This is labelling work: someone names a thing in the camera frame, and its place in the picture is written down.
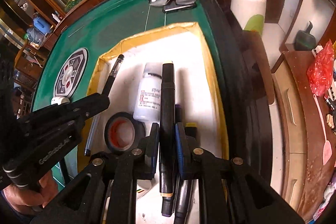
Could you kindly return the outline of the left human hand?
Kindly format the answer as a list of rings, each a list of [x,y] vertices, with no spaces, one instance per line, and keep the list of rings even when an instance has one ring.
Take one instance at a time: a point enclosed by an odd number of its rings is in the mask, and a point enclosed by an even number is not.
[[[41,188],[38,192],[29,189],[20,189],[11,184],[3,190],[6,201],[19,213],[35,214],[34,207],[47,204],[58,194],[58,185],[50,170],[40,180]]]

